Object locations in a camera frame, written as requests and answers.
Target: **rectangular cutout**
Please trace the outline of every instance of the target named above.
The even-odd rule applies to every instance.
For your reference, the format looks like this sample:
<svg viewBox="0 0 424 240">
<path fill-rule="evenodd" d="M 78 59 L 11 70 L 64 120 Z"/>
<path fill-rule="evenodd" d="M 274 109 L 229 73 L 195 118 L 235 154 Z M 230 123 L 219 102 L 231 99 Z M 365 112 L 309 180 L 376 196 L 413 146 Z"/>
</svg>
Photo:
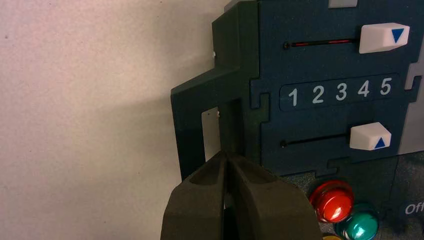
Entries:
<svg viewBox="0 0 424 240">
<path fill-rule="evenodd" d="M 220 122 L 218 107 L 201 113 L 203 130 L 204 159 L 208 161 L 221 150 Z"/>
<path fill-rule="evenodd" d="M 358 0 L 328 0 L 328 8 L 355 8 L 358 5 Z"/>
</svg>

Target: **gray panel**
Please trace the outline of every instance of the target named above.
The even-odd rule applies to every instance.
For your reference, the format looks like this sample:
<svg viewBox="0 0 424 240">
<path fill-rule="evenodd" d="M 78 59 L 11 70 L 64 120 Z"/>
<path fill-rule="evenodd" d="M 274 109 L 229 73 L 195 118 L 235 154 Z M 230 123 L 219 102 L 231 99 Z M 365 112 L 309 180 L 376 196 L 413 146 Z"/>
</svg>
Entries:
<svg viewBox="0 0 424 240">
<path fill-rule="evenodd" d="M 411 89 L 415 76 L 424 74 L 424 39 L 421 45 L 421 52 L 417 63 L 409 66 L 408 77 L 405 89 Z M 402 140 L 400 142 L 399 154 L 407 154 L 424 151 L 424 82 L 418 92 L 416 102 L 409 104 L 406 114 L 405 125 L 403 126 Z"/>
<path fill-rule="evenodd" d="M 238 2 L 245 2 L 245 1 L 256 1 L 256 0 L 232 0 L 224 7 L 224 11 L 228 11 L 230 8 L 232 8 L 234 5 L 236 5 Z"/>
<path fill-rule="evenodd" d="M 358 0 L 328 0 L 328 8 L 354 8 L 358 5 Z"/>
</svg>

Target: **number 4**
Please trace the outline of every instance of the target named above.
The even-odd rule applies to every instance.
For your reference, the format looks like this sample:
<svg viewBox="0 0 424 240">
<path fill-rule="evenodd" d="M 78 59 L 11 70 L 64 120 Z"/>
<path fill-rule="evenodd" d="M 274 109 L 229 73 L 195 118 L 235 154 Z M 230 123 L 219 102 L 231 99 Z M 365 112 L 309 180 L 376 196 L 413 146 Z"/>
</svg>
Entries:
<svg viewBox="0 0 424 240">
<path fill-rule="evenodd" d="M 370 83 L 370 81 L 366 80 L 362 87 L 359 89 L 358 91 L 358 95 L 363 95 L 364 98 L 367 97 L 367 95 L 370 93 L 370 91 L 368 91 L 368 84 Z"/>
</svg>

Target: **green button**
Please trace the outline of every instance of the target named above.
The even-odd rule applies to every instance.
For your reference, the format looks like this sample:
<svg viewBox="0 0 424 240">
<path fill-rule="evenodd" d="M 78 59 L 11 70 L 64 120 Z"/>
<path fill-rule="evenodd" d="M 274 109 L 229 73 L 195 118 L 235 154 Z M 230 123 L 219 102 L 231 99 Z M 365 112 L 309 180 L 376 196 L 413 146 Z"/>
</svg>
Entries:
<svg viewBox="0 0 424 240">
<path fill-rule="evenodd" d="M 351 240 L 371 240 L 375 237 L 379 223 L 377 219 L 367 213 L 358 212 L 352 216 L 346 226 L 346 233 Z"/>
<path fill-rule="evenodd" d="M 335 231 L 346 240 L 372 240 L 379 230 L 377 214 L 364 206 L 354 207 L 350 217 L 335 225 Z"/>
</svg>

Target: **slider slot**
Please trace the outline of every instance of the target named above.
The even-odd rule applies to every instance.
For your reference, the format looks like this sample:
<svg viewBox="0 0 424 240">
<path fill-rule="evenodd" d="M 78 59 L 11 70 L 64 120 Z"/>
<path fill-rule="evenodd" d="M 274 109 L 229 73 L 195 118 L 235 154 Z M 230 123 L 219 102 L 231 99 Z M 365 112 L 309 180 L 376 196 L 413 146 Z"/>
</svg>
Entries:
<svg viewBox="0 0 424 240">
<path fill-rule="evenodd" d="M 330 136 L 320 136 L 315 138 L 309 138 L 309 139 L 303 139 L 303 140 L 296 140 L 296 141 L 286 141 L 282 140 L 280 143 L 280 146 L 282 148 L 285 148 L 289 145 L 295 145 L 295 144 L 304 144 L 304 143 L 310 143 L 315 141 L 321 141 L 321 140 L 327 140 L 327 139 L 335 139 L 335 138 L 341 138 L 341 137 L 347 137 L 347 134 L 337 134 L 337 135 L 330 135 Z"/>
</svg>

